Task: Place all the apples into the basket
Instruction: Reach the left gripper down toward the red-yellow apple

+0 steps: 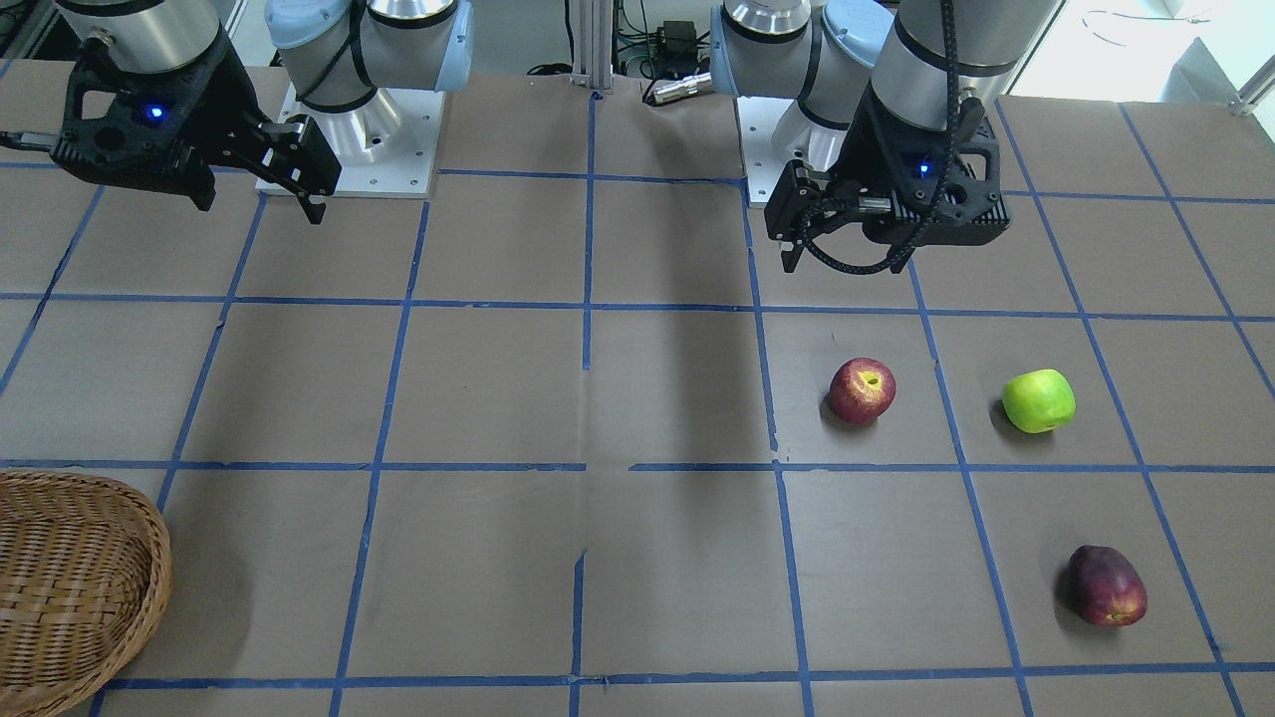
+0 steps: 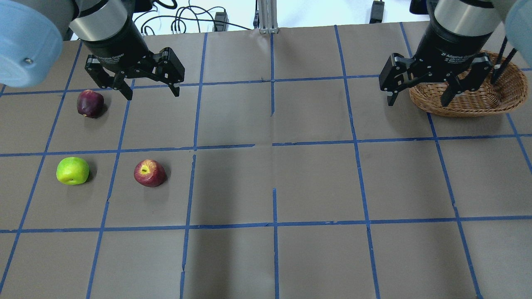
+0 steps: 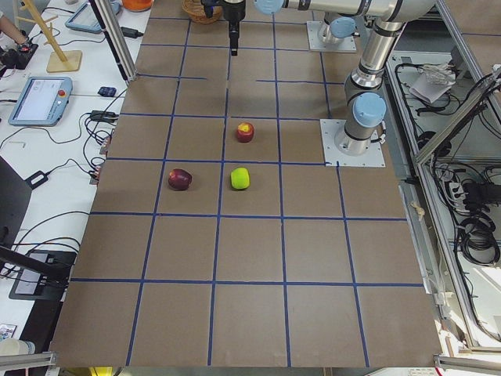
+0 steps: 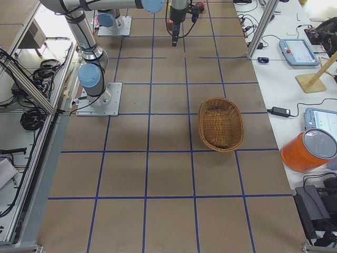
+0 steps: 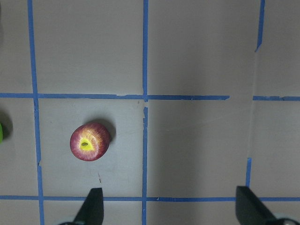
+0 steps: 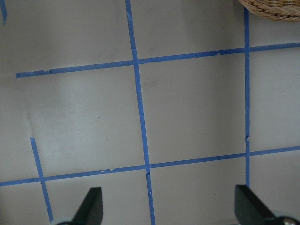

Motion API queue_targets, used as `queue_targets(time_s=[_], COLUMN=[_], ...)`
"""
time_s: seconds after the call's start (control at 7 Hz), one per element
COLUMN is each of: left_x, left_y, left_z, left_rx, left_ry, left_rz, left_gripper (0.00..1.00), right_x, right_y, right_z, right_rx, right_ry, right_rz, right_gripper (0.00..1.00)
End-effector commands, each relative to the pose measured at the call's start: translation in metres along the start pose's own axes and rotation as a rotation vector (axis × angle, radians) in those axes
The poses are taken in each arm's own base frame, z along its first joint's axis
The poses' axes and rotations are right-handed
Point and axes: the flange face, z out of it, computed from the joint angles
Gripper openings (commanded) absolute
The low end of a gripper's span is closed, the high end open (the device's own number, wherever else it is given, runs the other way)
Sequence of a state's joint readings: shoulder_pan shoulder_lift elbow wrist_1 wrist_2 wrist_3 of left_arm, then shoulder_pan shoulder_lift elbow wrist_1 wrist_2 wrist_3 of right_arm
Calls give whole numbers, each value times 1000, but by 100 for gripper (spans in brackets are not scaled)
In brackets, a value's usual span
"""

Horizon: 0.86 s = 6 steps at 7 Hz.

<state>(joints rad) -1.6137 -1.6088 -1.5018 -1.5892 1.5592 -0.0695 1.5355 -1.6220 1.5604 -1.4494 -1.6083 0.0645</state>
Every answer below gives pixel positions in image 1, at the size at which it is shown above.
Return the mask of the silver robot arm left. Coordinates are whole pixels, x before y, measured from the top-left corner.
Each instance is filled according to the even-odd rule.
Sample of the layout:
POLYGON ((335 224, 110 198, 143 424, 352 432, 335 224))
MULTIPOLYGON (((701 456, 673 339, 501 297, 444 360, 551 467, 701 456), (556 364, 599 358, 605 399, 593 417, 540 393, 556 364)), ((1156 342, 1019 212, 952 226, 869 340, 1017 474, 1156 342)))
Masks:
POLYGON ((987 116, 1053 1, 723 1, 719 94, 784 100, 765 198, 785 273, 898 273, 919 248, 982 248, 1012 218, 987 116))

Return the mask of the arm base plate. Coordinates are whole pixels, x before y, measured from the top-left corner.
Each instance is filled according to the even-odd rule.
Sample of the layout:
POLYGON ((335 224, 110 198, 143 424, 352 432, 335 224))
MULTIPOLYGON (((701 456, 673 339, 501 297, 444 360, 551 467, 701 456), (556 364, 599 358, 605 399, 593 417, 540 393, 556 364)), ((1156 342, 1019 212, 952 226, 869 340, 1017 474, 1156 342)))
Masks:
POLYGON ((426 199, 446 100, 441 92, 382 88, 362 108, 315 114, 289 85, 279 117, 306 114, 317 122, 340 163, 337 198, 426 199))
POLYGON ((738 97, 736 116, 752 208, 768 204, 790 159, 801 159, 817 172, 827 172, 841 158, 847 128, 815 122, 796 100, 738 97))

